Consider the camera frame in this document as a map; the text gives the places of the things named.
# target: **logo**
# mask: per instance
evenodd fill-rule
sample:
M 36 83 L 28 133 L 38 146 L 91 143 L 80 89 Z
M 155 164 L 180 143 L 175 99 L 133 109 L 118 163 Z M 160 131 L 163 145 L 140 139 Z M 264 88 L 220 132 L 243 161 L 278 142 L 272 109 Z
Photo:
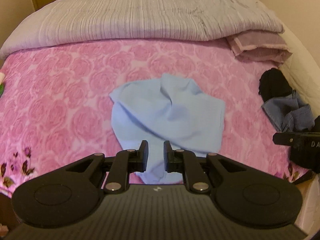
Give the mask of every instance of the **logo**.
M 153 190 L 156 191 L 156 192 L 158 192 L 158 191 L 161 191 L 162 188 L 158 186 L 158 187 L 154 187 Z
M 311 142 L 311 147 L 314 147 L 314 146 L 316 146 L 316 142 L 315 142 L 315 141 L 312 141 L 312 142 Z M 320 142 L 317 143 L 316 148 L 320 148 Z

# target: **green object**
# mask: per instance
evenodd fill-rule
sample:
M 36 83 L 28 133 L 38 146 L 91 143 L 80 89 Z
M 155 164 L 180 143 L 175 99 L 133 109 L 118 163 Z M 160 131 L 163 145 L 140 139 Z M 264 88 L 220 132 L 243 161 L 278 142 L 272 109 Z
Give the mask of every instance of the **green object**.
M 0 85 L 0 97 L 1 97 L 2 94 L 3 94 L 3 91 L 4 91 L 4 83 L 2 83 L 2 84 Z

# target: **wall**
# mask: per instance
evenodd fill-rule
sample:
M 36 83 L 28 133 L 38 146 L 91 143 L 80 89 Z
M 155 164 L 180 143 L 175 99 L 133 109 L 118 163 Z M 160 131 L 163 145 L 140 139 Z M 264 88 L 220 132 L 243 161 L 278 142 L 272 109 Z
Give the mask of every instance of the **wall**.
M 320 66 L 320 0 L 260 0 L 274 10 Z
M 24 18 L 34 12 L 32 0 L 0 0 L 0 47 Z

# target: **light blue cloth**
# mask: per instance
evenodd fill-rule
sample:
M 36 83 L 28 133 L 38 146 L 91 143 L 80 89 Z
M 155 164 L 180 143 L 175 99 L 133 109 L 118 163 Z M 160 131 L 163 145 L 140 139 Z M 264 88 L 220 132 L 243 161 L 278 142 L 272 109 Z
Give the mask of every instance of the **light blue cloth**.
M 149 143 L 146 184 L 176 183 L 179 173 L 164 170 L 163 142 L 198 156 L 218 152 L 224 126 L 224 101 L 206 95 L 193 79 L 163 74 L 160 79 L 129 82 L 110 94 L 111 125 L 123 149 Z

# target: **pink floral blanket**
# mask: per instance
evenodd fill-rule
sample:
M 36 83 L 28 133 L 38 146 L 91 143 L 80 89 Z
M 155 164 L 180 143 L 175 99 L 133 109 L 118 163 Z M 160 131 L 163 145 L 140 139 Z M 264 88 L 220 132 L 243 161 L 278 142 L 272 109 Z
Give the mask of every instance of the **pink floral blanket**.
M 11 54 L 2 72 L 0 189 L 11 196 L 23 182 L 95 152 L 121 150 L 112 131 L 109 93 L 128 81 L 162 73 L 193 78 L 226 103 L 219 154 L 293 181 L 306 172 L 261 110 L 259 78 L 269 62 L 239 62 L 225 39 L 209 42 L 104 40 Z M 140 179 L 131 175 L 132 183 Z

